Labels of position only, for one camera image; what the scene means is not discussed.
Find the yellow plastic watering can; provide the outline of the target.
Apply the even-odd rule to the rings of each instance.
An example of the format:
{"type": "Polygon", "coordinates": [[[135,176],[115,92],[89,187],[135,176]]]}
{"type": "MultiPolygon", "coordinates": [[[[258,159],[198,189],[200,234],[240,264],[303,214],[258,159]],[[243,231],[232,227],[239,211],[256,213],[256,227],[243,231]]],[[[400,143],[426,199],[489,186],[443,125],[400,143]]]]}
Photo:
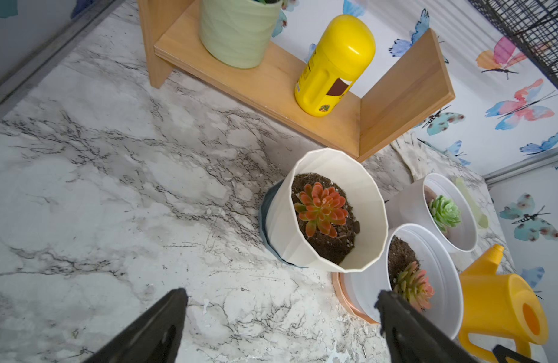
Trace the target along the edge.
{"type": "Polygon", "coordinates": [[[499,275],[504,247],[490,247],[460,274],[464,317],[458,340],[471,355],[497,362],[492,350],[471,343],[471,334],[501,337],[515,342],[513,358],[531,358],[531,346],[548,341],[548,320],[530,285],[517,274],[499,275]]]}

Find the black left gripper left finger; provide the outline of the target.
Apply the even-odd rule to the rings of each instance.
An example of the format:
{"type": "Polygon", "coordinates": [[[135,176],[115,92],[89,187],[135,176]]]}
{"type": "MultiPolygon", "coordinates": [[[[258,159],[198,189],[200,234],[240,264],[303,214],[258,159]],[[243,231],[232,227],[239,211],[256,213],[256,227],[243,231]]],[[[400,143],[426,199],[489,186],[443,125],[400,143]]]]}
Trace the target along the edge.
{"type": "Polygon", "coordinates": [[[174,362],[185,325],[185,289],[168,292],[87,362],[174,362]]]}

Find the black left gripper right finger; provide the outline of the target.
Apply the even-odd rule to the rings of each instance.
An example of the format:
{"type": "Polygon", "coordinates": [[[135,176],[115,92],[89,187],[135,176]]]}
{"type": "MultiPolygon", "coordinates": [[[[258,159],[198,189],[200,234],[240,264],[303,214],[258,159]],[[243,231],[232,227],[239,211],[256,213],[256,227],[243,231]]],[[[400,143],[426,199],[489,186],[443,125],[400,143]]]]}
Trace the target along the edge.
{"type": "Polygon", "coordinates": [[[391,362],[475,361],[397,293],[382,290],[375,308],[380,313],[380,334],[386,339],[391,362]]]}

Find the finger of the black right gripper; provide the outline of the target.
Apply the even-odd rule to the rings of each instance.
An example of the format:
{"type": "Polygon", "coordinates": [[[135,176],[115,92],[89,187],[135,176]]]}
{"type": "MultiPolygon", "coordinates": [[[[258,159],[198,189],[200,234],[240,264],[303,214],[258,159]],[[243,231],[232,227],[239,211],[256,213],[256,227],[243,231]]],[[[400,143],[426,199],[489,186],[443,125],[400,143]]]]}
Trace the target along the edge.
{"type": "Polygon", "coordinates": [[[496,358],[497,363],[538,363],[534,359],[527,357],[519,352],[513,351],[502,345],[496,345],[492,350],[493,355],[496,358]]]}

